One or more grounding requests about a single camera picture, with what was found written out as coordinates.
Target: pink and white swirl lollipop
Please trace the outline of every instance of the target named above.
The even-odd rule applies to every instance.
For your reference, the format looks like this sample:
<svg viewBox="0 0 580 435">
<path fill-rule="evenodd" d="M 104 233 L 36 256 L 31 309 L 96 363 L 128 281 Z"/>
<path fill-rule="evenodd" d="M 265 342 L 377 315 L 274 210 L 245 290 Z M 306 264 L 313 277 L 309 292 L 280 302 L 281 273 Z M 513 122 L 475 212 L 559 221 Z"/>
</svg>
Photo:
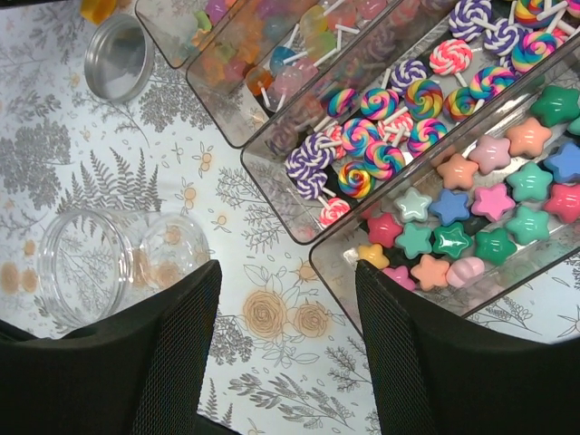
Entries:
<svg viewBox="0 0 580 435">
<path fill-rule="evenodd" d="M 437 75 L 455 75 L 461 86 L 467 86 L 465 79 L 461 75 L 468 69 L 473 52 L 465 41 L 460 39 L 449 39 L 443 41 L 429 57 L 429 66 Z"/>
</svg>

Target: mint green star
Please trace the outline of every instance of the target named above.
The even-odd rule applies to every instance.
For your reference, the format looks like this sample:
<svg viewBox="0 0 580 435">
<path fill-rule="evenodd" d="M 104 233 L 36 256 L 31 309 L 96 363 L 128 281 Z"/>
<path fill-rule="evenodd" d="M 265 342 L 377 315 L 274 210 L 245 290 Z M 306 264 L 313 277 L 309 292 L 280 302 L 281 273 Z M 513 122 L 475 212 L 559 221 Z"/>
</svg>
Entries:
<svg viewBox="0 0 580 435">
<path fill-rule="evenodd" d="M 395 246 L 402 248 L 405 251 L 405 256 L 412 260 L 418 254 L 428 254 L 431 252 L 431 228 L 418 227 L 412 222 L 405 224 L 397 238 L 395 238 Z"/>
<path fill-rule="evenodd" d="M 541 170 L 536 163 L 529 161 L 518 172 L 507 176 L 507 183 L 514 188 L 512 197 L 515 201 L 544 201 L 554 177 L 551 173 Z"/>
<path fill-rule="evenodd" d="M 542 91 L 530 111 L 544 127 L 554 127 L 580 116 L 579 98 L 580 91 L 577 89 L 550 85 Z"/>
<path fill-rule="evenodd" d="M 514 235 L 520 245 L 527 245 L 534 240 L 548 240 L 549 219 L 550 216 L 544 210 L 534 211 L 529 207 L 519 206 L 516 215 L 506 223 L 506 230 Z"/>
<path fill-rule="evenodd" d="M 436 254 L 446 254 L 457 260 L 461 253 L 473 245 L 473 240 L 463 230 L 463 225 L 455 222 L 448 227 L 437 227 L 433 230 L 435 243 L 433 252 Z"/>
</svg>

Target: table surface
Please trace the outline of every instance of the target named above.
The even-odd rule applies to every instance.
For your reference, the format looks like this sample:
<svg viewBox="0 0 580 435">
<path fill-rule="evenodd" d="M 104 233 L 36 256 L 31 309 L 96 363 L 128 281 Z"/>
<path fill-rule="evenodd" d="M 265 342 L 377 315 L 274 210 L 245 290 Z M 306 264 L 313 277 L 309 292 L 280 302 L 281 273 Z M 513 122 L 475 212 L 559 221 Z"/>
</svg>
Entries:
<svg viewBox="0 0 580 435">
<path fill-rule="evenodd" d="M 221 262 L 200 413 L 248 435 L 379 434 L 362 339 L 310 267 L 310 247 L 287 236 L 239 151 L 161 56 L 128 104 L 88 91 L 82 61 L 94 26 L 78 10 L 66 2 L 0 13 L 0 317 L 40 336 L 66 331 L 43 309 L 35 249 L 59 206 L 86 197 L 107 169 L 120 194 L 195 218 Z M 145 179 L 119 186 L 139 166 Z M 580 334 L 580 256 L 471 320 L 546 343 Z"/>
</svg>

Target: silver lid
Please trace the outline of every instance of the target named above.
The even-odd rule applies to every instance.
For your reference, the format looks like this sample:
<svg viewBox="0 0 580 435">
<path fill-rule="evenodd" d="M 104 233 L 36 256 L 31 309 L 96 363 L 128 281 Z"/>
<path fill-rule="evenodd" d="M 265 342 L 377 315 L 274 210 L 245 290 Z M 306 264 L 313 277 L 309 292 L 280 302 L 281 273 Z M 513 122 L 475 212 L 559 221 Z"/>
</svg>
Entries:
<svg viewBox="0 0 580 435">
<path fill-rule="evenodd" d="M 116 14 L 92 36 L 84 57 L 84 76 L 97 97 L 126 102 L 141 92 L 153 63 L 153 42 L 139 21 Z"/>
</svg>

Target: peach star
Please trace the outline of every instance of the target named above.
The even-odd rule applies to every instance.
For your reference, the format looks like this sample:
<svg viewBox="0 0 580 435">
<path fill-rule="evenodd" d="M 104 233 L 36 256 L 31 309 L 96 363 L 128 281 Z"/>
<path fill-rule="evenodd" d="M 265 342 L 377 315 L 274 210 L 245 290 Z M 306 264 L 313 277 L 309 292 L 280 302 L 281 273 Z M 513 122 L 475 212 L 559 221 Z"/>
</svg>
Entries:
<svg viewBox="0 0 580 435">
<path fill-rule="evenodd" d="M 543 127 L 536 118 L 528 118 L 523 123 L 506 130 L 506 138 L 511 142 L 509 154 L 512 157 L 527 155 L 538 157 L 544 151 L 544 144 L 552 137 L 552 131 Z"/>
<path fill-rule="evenodd" d="M 449 161 L 439 165 L 437 172 L 443 178 L 445 189 L 465 189 L 473 187 L 473 176 L 479 165 L 475 161 L 466 160 L 461 154 L 454 154 Z"/>
<path fill-rule="evenodd" d="M 429 292 L 435 286 L 447 286 L 446 274 L 449 269 L 450 264 L 447 261 L 424 254 L 421 256 L 419 264 L 411 269 L 411 275 L 419 280 L 422 291 Z"/>
<path fill-rule="evenodd" d="M 359 260 L 366 260 L 375 266 L 377 269 L 384 269 L 385 267 L 389 267 L 391 263 L 389 258 L 387 258 L 382 253 L 382 246 L 379 243 L 375 243 L 374 245 L 360 245 L 358 249 L 359 253 Z"/>
</svg>

